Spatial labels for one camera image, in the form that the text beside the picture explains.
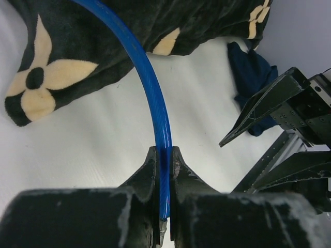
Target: black blanket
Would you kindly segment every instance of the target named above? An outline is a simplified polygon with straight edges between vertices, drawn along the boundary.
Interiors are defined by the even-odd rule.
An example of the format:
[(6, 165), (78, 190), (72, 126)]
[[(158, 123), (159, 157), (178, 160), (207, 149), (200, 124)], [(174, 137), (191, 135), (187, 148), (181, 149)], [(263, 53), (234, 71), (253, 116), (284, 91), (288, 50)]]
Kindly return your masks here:
[[(118, 82), (133, 67), (112, 32), (70, 0), (9, 0), (28, 43), (5, 99), (19, 126)], [(103, 0), (147, 52), (188, 55), (219, 36), (262, 39), (272, 0)]]

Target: blue hose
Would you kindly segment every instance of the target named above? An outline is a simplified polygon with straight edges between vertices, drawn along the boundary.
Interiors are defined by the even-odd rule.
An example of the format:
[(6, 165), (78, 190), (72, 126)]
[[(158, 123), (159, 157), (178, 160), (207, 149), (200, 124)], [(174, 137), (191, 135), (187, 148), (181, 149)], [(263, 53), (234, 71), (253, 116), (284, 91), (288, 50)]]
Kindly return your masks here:
[(122, 43), (131, 58), (143, 84), (151, 112), (155, 143), (160, 154), (160, 219), (170, 215), (169, 170), (172, 148), (166, 104), (159, 82), (145, 51), (126, 24), (98, 0), (72, 0), (103, 21)]

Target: white sheet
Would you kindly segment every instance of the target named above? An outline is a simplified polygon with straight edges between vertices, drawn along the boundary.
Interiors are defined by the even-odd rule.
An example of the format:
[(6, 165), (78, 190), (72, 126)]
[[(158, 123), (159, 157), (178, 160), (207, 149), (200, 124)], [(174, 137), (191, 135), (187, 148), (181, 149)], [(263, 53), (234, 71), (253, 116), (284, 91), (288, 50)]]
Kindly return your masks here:
[[(16, 127), (3, 100), (26, 39), (23, 21), (0, 1), (0, 214), (26, 189), (116, 187), (141, 166), (154, 145), (135, 70), (41, 121)], [(149, 56), (169, 111), (173, 145), (220, 192), (231, 191), (281, 133), (279, 127), (258, 138), (245, 133), (219, 148), (239, 115), (227, 40), (211, 40), (185, 57)], [(173, 247), (169, 236), (164, 247)]]

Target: dark fleece fabric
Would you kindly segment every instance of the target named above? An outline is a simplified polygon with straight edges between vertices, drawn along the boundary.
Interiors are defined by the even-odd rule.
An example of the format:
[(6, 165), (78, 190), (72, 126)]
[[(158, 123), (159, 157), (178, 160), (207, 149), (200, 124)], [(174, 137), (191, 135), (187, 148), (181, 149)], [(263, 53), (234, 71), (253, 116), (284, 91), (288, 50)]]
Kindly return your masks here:
[[(39, 116), (49, 114), (79, 97), (116, 83), (133, 68), (128, 55), (113, 33), (97, 17), (71, 0), (9, 0), (9, 2), (21, 15), (28, 30), (28, 43), (18, 72), (25, 70), (29, 72), (33, 69), (31, 67), (36, 59), (34, 58), (36, 28), (39, 18), (52, 42), (52, 50), (46, 66), (62, 59), (97, 64), (97, 67), (85, 78), (66, 87), (45, 86), (43, 92), (38, 95), (44, 100), (46, 97), (49, 99), (50, 93), (52, 99), (45, 104), (38, 104), (37, 100), (31, 101), (32, 94), (37, 95), (37, 93), (29, 91), (31, 90), (29, 86), (22, 92), (17, 90), (17, 87), (12, 90), (11, 94), (7, 94), (5, 107), (8, 115), (17, 125), (25, 126)], [(128, 25), (146, 52), (155, 51), (155, 47), (164, 37), (179, 28), (179, 35), (173, 38), (175, 43), (170, 53), (163, 55), (188, 55), (199, 44), (219, 36), (249, 38), (253, 47), (256, 47), (263, 37), (263, 29), (272, 4), (272, 0), (102, 0), (102, 2)], [(39, 68), (33, 70), (34, 75), (36, 72), (44, 75)], [(32, 75), (27, 77), (30, 81), (34, 78), (42, 79)], [(38, 87), (42, 84), (42, 81), (35, 83)]]
[[(238, 91), (235, 100), (243, 109), (246, 102), (266, 85), (278, 77), (276, 66), (269, 63), (253, 49), (245, 53), (236, 42), (228, 44), (228, 57), (234, 81)], [(277, 123), (267, 116), (251, 127), (248, 132), (260, 136), (263, 131), (274, 127)]]

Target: flower pattern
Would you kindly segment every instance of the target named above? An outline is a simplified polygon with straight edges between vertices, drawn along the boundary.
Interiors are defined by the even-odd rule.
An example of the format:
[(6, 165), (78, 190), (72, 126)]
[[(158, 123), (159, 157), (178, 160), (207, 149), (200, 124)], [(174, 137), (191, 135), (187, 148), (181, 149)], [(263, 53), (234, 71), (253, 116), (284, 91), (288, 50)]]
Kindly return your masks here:
[(49, 90), (69, 87), (87, 76), (98, 66), (90, 61), (58, 59), (48, 64), (52, 40), (38, 15), (35, 55), (29, 69), (18, 72), (7, 92), (8, 97), (23, 93), (21, 107), (26, 117), (35, 121), (53, 112), (56, 102)]
[(265, 0), (263, 5), (257, 6), (250, 14), (248, 39), (254, 39), (257, 36), (257, 24), (262, 23), (266, 18), (270, 10), (269, 2), (270, 0)]

